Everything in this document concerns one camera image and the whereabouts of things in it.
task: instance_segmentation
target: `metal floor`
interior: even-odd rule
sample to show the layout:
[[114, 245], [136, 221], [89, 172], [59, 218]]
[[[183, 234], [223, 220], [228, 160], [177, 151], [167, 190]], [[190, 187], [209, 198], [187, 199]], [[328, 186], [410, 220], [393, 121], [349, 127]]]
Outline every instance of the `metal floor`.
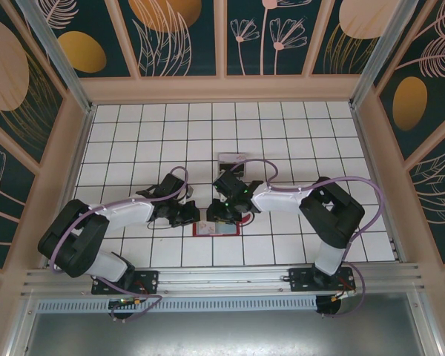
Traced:
[[121, 324], [106, 314], [40, 314], [28, 346], [28, 356], [424, 355], [405, 294], [368, 294], [357, 314], [338, 319], [222, 311], [150, 313]]

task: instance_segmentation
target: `perforated metal strip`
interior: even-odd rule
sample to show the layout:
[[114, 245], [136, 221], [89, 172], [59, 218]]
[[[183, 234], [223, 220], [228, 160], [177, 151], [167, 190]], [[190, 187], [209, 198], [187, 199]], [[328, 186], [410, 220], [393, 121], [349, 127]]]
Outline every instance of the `perforated metal strip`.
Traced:
[[[315, 296], [165, 298], [150, 312], [244, 312], [263, 310], [315, 310]], [[108, 313], [110, 299], [40, 300], [39, 314]], [[116, 313], [143, 310], [153, 301], [129, 305]]]

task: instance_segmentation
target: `mounting plate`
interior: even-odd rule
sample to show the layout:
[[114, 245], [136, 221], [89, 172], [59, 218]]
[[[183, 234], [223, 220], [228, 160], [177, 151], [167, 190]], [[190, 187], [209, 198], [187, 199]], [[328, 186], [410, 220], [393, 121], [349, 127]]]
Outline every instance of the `mounting plate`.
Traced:
[[[158, 271], [135, 271], [135, 282], [128, 288], [128, 291], [145, 294], [145, 292], [141, 290], [141, 285], [143, 285], [148, 294], [156, 294], [156, 290], [158, 289], [158, 276]], [[100, 280], [93, 281], [90, 292], [93, 295], [123, 294], [112, 289]]]
[[356, 289], [356, 283], [353, 276], [353, 271], [350, 267], [341, 267], [333, 274], [330, 279], [330, 284], [326, 287], [319, 286], [313, 279], [313, 268], [290, 268], [289, 277], [286, 281], [290, 282], [291, 291], [340, 291], [343, 290], [344, 285], [340, 281], [342, 279], [348, 286]]

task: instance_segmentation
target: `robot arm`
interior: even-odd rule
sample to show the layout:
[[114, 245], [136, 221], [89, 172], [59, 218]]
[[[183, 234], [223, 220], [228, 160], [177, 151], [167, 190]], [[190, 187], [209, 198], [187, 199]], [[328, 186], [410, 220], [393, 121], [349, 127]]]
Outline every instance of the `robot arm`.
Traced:
[[[71, 277], [89, 274], [105, 278], [127, 289], [133, 282], [135, 268], [126, 259], [99, 250], [105, 233], [129, 225], [151, 222], [159, 217], [168, 219], [172, 227], [199, 221], [200, 212], [194, 201], [182, 204], [181, 200], [184, 197], [150, 201], [153, 198], [167, 197], [177, 192], [183, 185], [184, 182], [180, 178], [167, 174], [160, 185], [138, 191], [137, 195], [130, 197], [122, 204], [112, 208], [103, 208], [86, 217], [59, 249], [56, 265]], [[191, 190], [187, 189], [185, 194], [191, 195]], [[142, 200], [142, 196], [148, 198], [149, 201]], [[86, 205], [80, 200], [71, 200], [39, 241], [39, 252], [51, 258], [58, 241], [71, 224], [96, 206], [98, 205]]]
[[[321, 177], [317, 182], [327, 179]], [[225, 171], [213, 185], [225, 201], [213, 200], [208, 209], [211, 221], [240, 223], [242, 214], [248, 212], [303, 214], [322, 240], [314, 263], [320, 279], [336, 273], [349, 239], [364, 216], [363, 207], [335, 183], [309, 190], [292, 186], [275, 191], [261, 181], [246, 185], [231, 171]]]

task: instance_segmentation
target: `white tile floor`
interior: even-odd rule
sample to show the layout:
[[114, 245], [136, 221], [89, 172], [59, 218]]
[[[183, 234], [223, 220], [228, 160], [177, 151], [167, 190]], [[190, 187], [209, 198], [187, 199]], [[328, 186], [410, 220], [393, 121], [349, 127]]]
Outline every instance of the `white tile floor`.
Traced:
[[[189, 170], [198, 208], [216, 196], [217, 154], [239, 151], [271, 159], [276, 182], [309, 184], [320, 175], [369, 178], [346, 102], [228, 102], [99, 106], [79, 174], [76, 198], [111, 202], [158, 183], [174, 166]], [[266, 180], [269, 167], [249, 163], [245, 182]], [[364, 204], [365, 224], [378, 206], [363, 183], [341, 183]], [[166, 225], [158, 221], [156, 225]], [[106, 235], [102, 248], [136, 267], [313, 263], [320, 238], [300, 215], [262, 213], [238, 237], [192, 237], [191, 227], [146, 224]], [[353, 244], [349, 261], [395, 259], [383, 220]]]

